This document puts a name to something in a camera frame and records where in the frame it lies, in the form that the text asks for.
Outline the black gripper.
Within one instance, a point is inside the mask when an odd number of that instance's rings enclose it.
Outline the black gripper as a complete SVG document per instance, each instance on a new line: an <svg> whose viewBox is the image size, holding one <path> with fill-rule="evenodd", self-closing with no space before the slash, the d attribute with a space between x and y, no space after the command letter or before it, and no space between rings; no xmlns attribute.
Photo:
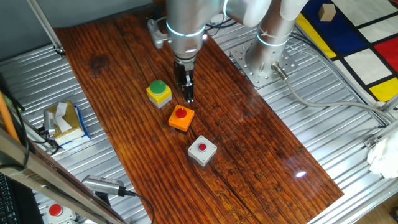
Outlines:
<svg viewBox="0 0 398 224"><path fill-rule="evenodd" d="M184 100L186 103L193 103L194 101L194 68L194 60L174 62L174 77L178 88L183 91Z"/></svg>

